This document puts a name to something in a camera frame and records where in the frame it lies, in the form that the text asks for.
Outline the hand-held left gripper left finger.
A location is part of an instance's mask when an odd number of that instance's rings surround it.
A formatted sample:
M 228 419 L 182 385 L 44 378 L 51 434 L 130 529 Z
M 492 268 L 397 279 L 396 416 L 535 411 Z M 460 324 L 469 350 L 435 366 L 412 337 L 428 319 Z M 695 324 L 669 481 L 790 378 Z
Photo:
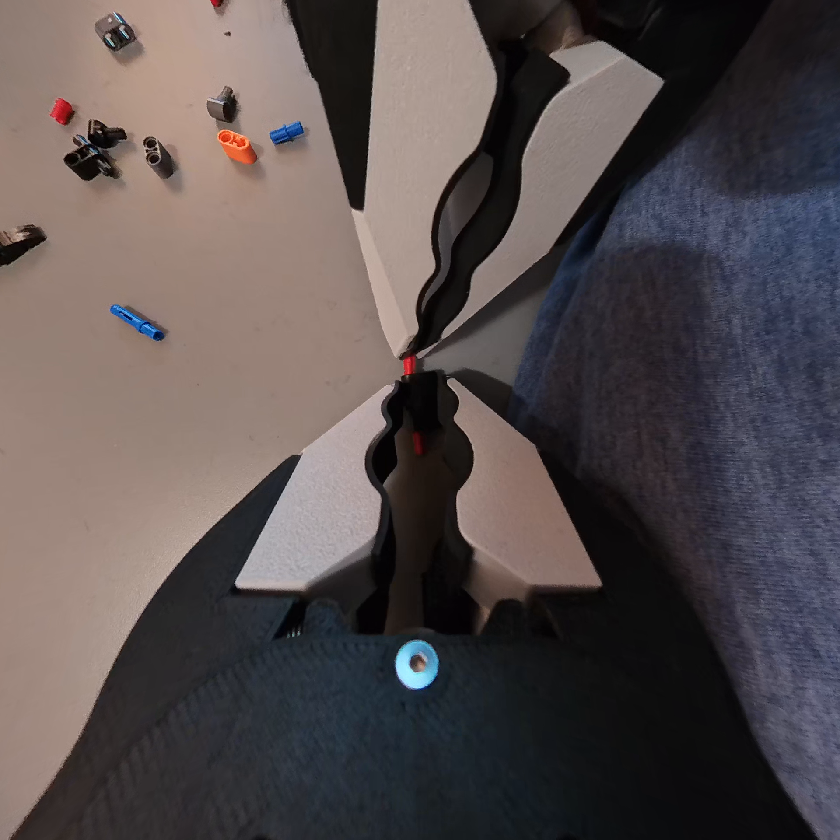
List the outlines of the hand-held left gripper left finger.
M 384 630 L 396 567 L 384 483 L 405 399 L 401 381 L 381 388 L 301 452 L 236 589 L 331 600 L 359 631 Z

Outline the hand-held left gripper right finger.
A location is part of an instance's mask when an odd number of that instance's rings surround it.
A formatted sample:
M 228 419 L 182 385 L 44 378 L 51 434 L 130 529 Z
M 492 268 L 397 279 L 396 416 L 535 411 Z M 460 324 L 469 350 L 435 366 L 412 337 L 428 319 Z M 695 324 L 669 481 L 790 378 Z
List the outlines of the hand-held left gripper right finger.
M 436 546 L 436 629 L 472 632 L 503 602 L 597 592 L 602 579 L 535 445 L 450 376 L 439 381 L 452 480 Z

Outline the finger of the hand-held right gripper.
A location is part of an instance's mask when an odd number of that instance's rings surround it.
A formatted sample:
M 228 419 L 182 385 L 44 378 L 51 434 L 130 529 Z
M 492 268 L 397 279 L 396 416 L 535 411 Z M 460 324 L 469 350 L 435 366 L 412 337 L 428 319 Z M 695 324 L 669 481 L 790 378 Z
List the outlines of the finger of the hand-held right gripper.
M 364 204 L 352 216 L 396 358 L 419 336 L 440 218 L 479 151 L 497 88 L 469 2 L 377 3 Z
M 544 257 L 664 80 L 604 41 L 508 51 L 486 190 L 451 245 L 413 351 L 446 339 Z

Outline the orange two-hole lego connector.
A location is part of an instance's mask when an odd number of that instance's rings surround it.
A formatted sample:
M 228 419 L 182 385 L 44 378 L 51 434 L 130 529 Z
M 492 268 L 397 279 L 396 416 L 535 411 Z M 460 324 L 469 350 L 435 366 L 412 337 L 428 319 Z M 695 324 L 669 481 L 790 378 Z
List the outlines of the orange two-hole lego connector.
M 258 157 L 249 139 L 235 131 L 222 129 L 217 134 L 217 141 L 220 143 L 226 156 L 243 165 L 253 165 Z

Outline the dark grey two-hole lego connector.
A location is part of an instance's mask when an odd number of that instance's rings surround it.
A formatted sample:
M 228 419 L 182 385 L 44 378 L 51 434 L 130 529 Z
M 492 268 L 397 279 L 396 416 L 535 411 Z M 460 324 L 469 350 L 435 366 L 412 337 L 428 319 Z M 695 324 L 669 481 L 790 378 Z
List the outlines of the dark grey two-hole lego connector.
M 147 165 L 162 180 L 168 180 L 175 173 L 174 160 L 165 145 L 155 136 L 143 139 L 143 152 Z

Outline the grey double-tube lego piece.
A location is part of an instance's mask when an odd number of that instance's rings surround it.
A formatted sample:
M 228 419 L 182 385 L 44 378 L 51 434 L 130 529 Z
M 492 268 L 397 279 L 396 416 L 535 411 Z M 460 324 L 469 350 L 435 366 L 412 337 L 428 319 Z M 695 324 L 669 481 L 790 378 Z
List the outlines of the grey double-tube lego piece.
M 137 41 L 132 25 L 116 12 L 100 17 L 93 27 L 97 37 L 112 53 L 119 53 Z

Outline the black double lego connector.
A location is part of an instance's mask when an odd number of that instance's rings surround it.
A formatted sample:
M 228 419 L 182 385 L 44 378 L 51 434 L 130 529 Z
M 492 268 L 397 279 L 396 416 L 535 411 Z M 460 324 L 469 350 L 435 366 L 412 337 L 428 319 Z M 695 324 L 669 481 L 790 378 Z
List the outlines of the black double lego connector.
M 121 176 L 118 166 L 105 150 L 81 134 L 72 136 L 74 149 L 63 157 L 65 166 L 82 181 L 90 182 L 100 175 L 117 180 Z

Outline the long blue lego pin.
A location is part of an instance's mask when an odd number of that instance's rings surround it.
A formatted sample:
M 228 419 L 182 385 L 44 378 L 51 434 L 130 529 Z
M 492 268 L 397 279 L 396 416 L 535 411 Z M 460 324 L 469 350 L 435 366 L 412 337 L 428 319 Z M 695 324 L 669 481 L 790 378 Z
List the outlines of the long blue lego pin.
M 119 304 L 111 305 L 109 310 L 112 315 L 129 325 L 136 332 L 149 338 L 150 340 L 155 342 L 160 342 L 164 340 L 165 332 L 151 321 L 147 320 L 146 318 L 143 318 L 137 312 L 120 306 Z

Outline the black lego piece with axle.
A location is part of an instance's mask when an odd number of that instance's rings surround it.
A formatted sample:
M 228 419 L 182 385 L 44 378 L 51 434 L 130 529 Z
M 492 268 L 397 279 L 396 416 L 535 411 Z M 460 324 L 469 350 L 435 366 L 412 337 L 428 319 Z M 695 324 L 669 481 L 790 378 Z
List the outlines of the black lego piece with axle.
M 47 240 L 45 231 L 34 224 L 26 224 L 2 230 L 0 266 L 9 266 L 21 256 L 43 244 Z

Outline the person's blue fleece sweater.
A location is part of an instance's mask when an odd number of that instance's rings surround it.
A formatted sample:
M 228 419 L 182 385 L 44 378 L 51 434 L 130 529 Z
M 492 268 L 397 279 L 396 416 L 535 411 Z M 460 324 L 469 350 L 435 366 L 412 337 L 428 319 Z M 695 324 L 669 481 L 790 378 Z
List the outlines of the person's blue fleece sweater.
M 679 581 L 753 734 L 838 838 L 838 2 L 770 2 L 575 237 L 511 420 Z

